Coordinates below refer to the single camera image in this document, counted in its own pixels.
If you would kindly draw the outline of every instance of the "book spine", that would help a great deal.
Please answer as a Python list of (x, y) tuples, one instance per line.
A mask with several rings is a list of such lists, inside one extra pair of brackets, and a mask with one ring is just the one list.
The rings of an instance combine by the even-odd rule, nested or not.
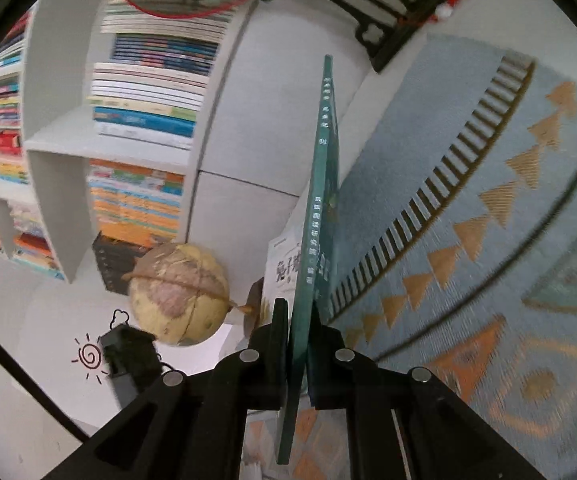
[(149, 101), (162, 105), (171, 105), (179, 108), (188, 108), (195, 112), (200, 111), (201, 105), (195, 101), (189, 101), (187, 99), (182, 99), (179, 97), (169, 98), (162, 94), (150, 94), (144, 92), (138, 92), (131, 89), (120, 89), (120, 88), (110, 88), (110, 87), (91, 87), (91, 94), (95, 96), (105, 96), (105, 97), (120, 97), (124, 99), (137, 99), (140, 101)]
[(126, 56), (124, 54), (116, 54), (113, 59), (131, 64), (138, 64), (141, 66), (154, 66), (157, 68), (166, 68), (169, 70), (184, 70), (184, 72), (192, 74), (200, 74), (208, 76), (210, 73), (209, 68), (205, 68), (190, 62), (177, 62), (173, 59), (150, 59), (143, 58), (140, 56)]
[(146, 77), (130, 74), (117, 74), (109, 72), (93, 72), (92, 78), (94, 81), (122, 81), (126, 83), (137, 83), (147, 86), (154, 86), (156, 88), (171, 88), (174, 90), (181, 90), (191, 94), (203, 96), (206, 91), (205, 88), (189, 83), (182, 83), (178, 81), (170, 81), (168, 79), (157, 79), (155, 77)]
[(140, 92), (148, 92), (152, 94), (163, 94), (164, 96), (170, 98), (172, 96), (180, 97), (182, 99), (187, 99), (191, 102), (196, 102), (197, 104), (202, 104), (204, 100), (204, 96), (201, 94), (196, 94), (194, 92), (187, 92), (184, 90), (177, 90), (174, 88), (165, 88), (161, 86), (153, 86), (148, 84), (142, 83), (131, 83), (131, 82), (123, 82), (123, 81), (113, 81), (113, 80), (104, 80), (104, 79), (95, 79), (92, 84), (94, 86), (110, 86), (113, 88), (120, 88), (120, 89), (131, 89), (137, 90)]
[(138, 126), (147, 130), (157, 130), (185, 137), (191, 137), (195, 127), (195, 123), (183, 119), (134, 112), (133, 110), (119, 110), (117, 108), (95, 107), (93, 109), (93, 119), (107, 123)]
[(159, 25), (102, 25), (102, 33), (122, 34), (123, 32), (133, 32), (136, 34), (162, 34), (165, 36), (178, 36), (180, 38), (192, 38), (193, 40), (212, 41), (219, 43), (222, 34), (197, 33), (192, 30), (179, 30), (177, 27), (166, 27)]
[(136, 126), (127, 126), (126, 124), (102, 123), (96, 121), (95, 130), (100, 135), (142, 140), (143, 142), (161, 144), (163, 146), (170, 146), (171, 148), (180, 148), (182, 150), (190, 150), (192, 147), (192, 139), (189, 139), (188, 137), (157, 132), (155, 130), (147, 130)]
[(6, 94), (7, 92), (17, 92), (20, 89), (20, 85), (17, 83), (0, 86), (0, 94)]
[(128, 70), (131, 72), (140, 72), (143, 74), (151, 74), (157, 76), (171, 76), (176, 79), (185, 78), (202, 85), (208, 84), (208, 76), (200, 74), (186, 73), (179, 70), (171, 70), (168, 68), (153, 68), (149, 66), (135, 65), (131, 63), (95, 63), (95, 70), (107, 70), (109, 72), (122, 72)]
[(147, 114), (163, 115), (184, 119), (185, 121), (197, 120), (197, 113), (186, 108), (179, 108), (170, 105), (160, 105), (147, 101), (137, 101), (134, 99), (118, 99), (113, 97), (87, 97), (92, 106), (102, 106), (106, 108), (119, 108), (121, 110), (134, 110), (136, 112), (146, 112)]
[(0, 67), (16, 63), (21, 59), (22, 59), (22, 56), (15, 56), (15, 57), (11, 57), (9, 59), (5, 59), (3, 61), (0, 61)]

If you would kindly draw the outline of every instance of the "colorful books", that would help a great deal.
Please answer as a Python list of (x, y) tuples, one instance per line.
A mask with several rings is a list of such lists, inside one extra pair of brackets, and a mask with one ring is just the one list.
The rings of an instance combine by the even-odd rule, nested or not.
[(163, 115), (167, 117), (177, 117), (178, 119), (185, 119), (187, 121), (193, 122), (197, 119), (197, 112), (189, 110), (188, 108), (160, 105), (157, 103), (138, 101), (134, 99), (122, 99), (103, 96), (89, 96), (87, 99), (92, 106), (104, 106), (107, 108), (119, 108), (122, 110), (147, 112), (150, 114)]
[(175, 237), (182, 175), (93, 159), (87, 181), (103, 235), (143, 247)]
[(20, 85), (14, 80), (0, 85), (0, 126), (20, 126)]
[(95, 107), (93, 118), (105, 123), (126, 124), (184, 137), (192, 137), (194, 127), (194, 123), (184, 119), (117, 108)]
[(44, 236), (37, 206), (9, 201), (13, 225), (18, 234), (14, 238), (12, 259), (53, 278), (64, 279)]
[(148, 130), (139, 126), (128, 126), (127, 124), (95, 122), (95, 131), (100, 135), (109, 137), (122, 137), (123, 139), (141, 140), (150, 144), (160, 144), (181, 150), (190, 150), (193, 140), (190, 137)]

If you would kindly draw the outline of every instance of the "white book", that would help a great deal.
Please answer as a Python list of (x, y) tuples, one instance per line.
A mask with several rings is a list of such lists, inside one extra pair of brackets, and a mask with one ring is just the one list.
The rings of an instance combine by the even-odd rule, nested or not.
[(156, 66), (144, 66), (133, 63), (95, 63), (95, 70), (107, 70), (109, 72), (139, 72), (150, 74), (152, 77), (171, 77), (177, 80), (189, 80), (206, 85), (208, 76), (173, 70), (171, 68), (159, 68)]
[(176, 106), (178, 108), (186, 108), (187, 110), (193, 110), (194, 112), (200, 111), (199, 105), (190, 105), (185, 103), (180, 103), (179, 101), (173, 101), (171, 99), (166, 98), (159, 98), (159, 97), (152, 97), (152, 96), (143, 96), (140, 94), (129, 93), (125, 91), (120, 91), (118, 88), (108, 88), (108, 89), (92, 89), (91, 94), (97, 95), (101, 97), (115, 97), (115, 98), (122, 98), (122, 99), (134, 99), (136, 101), (146, 101), (148, 103), (157, 103), (160, 105), (169, 105), (169, 106)]
[(169, 96), (166, 94), (158, 94), (155, 92), (144, 92), (142, 90), (135, 90), (132, 88), (116, 88), (116, 87), (112, 87), (112, 86), (102, 86), (102, 85), (96, 85), (93, 84), (91, 86), (91, 93), (93, 95), (99, 95), (97, 94), (97, 92), (122, 92), (123, 94), (127, 94), (127, 95), (133, 95), (133, 99), (137, 99), (137, 97), (135, 96), (140, 96), (140, 98), (138, 100), (142, 100), (142, 101), (148, 101), (150, 98), (154, 98), (154, 99), (163, 99), (166, 101), (171, 102), (171, 104), (177, 103), (177, 106), (184, 106), (184, 107), (193, 107), (191, 109), (197, 108), (198, 110), (201, 108), (201, 103), (198, 103), (197, 101), (193, 101), (190, 99), (186, 99), (183, 97), (177, 97), (177, 96)]
[(202, 104), (204, 101), (204, 96), (195, 94), (194, 92), (185, 92), (184, 90), (177, 90), (174, 88), (163, 88), (161, 86), (153, 86), (141, 83), (131, 83), (125, 81), (113, 81), (107, 79), (94, 79), (92, 82), (95, 86), (111, 86), (115, 88), (125, 88), (131, 90), (139, 90), (142, 92), (148, 92), (153, 94), (162, 94), (166, 97), (175, 96), (188, 99), (189, 101), (195, 101), (198, 104)]
[(222, 34), (198, 33), (193, 30), (179, 30), (176, 27), (164, 27), (163, 25), (159, 27), (154, 25), (102, 25), (101, 32), (111, 34), (159, 34), (161, 36), (210, 41), (211, 43), (219, 43), (223, 37)]
[(144, 14), (114, 14), (104, 17), (102, 25), (165, 25), (166, 27), (176, 27), (180, 30), (197, 30), (199, 32), (209, 31), (217, 34), (223, 34), (226, 30), (226, 25), (221, 25), (218, 22), (213, 23), (194, 23), (187, 20), (171, 20), (168, 18), (157, 18), (156, 16), (145, 16)]
[(193, 146), (193, 139), (190, 137), (158, 132), (157, 130), (148, 130), (138, 126), (127, 126), (126, 124), (103, 123), (94, 121), (95, 131), (100, 135), (110, 137), (123, 137), (124, 139), (141, 140), (151, 144), (161, 144), (171, 148), (190, 150)]
[(177, 90), (183, 90), (201, 96), (204, 95), (204, 93), (206, 92), (206, 88), (204, 88), (203, 86), (192, 85), (189, 83), (180, 83), (178, 81), (171, 81), (168, 79), (147, 77), (143, 75), (118, 74), (114, 72), (95, 71), (92, 73), (92, 78), (95, 80), (125, 81), (127, 83), (139, 83), (143, 85), (158, 86), (161, 88), (174, 88)]
[(5, 48), (3, 51), (0, 52), (0, 59), (10, 56), (15, 52), (19, 52), (24, 47), (24, 38), (19, 40), (17, 43), (13, 43), (11, 46)]

